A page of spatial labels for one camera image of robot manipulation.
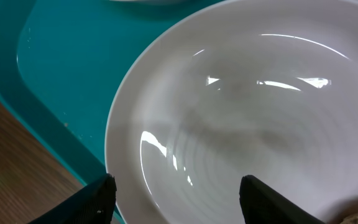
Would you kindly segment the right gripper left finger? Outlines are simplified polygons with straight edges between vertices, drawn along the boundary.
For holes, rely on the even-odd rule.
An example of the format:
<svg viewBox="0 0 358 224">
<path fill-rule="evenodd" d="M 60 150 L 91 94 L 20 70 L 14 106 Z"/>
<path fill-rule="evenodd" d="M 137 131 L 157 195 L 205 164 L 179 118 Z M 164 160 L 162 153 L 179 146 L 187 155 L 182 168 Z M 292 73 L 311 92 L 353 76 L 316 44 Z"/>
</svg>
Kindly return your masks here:
<svg viewBox="0 0 358 224">
<path fill-rule="evenodd" d="M 104 174 L 29 224 L 110 224 L 116 191 L 115 178 Z"/>
</svg>

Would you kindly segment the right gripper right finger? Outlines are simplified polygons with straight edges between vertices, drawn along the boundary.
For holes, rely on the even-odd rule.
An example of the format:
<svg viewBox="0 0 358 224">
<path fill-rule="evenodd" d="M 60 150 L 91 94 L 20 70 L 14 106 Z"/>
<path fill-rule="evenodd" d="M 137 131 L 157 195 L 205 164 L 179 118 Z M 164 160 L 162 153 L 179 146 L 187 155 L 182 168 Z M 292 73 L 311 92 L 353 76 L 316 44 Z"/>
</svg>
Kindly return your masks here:
<svg viewBox="0 0 358 224">
<path fill-rule="evenodd" d="M 241 179 L 239 202 L 246 224 L 324 224 L 253 175 Z"/>
</svg>

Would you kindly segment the white round plate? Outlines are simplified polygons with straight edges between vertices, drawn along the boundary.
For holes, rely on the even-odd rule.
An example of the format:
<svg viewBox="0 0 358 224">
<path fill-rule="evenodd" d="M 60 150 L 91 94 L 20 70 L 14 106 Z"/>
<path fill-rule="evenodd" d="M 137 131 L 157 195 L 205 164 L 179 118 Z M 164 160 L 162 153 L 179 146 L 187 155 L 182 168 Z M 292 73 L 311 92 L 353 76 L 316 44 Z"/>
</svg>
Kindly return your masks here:
<svg viewBox="0 0 358 224">
<path fill-rule="evenodd" d="M 358 1 L 223 1 L 125 75 L 105 135 L 126 223 L 242 223 L 253 175 L 323 222 L 358 212 Z"/>
</svg>

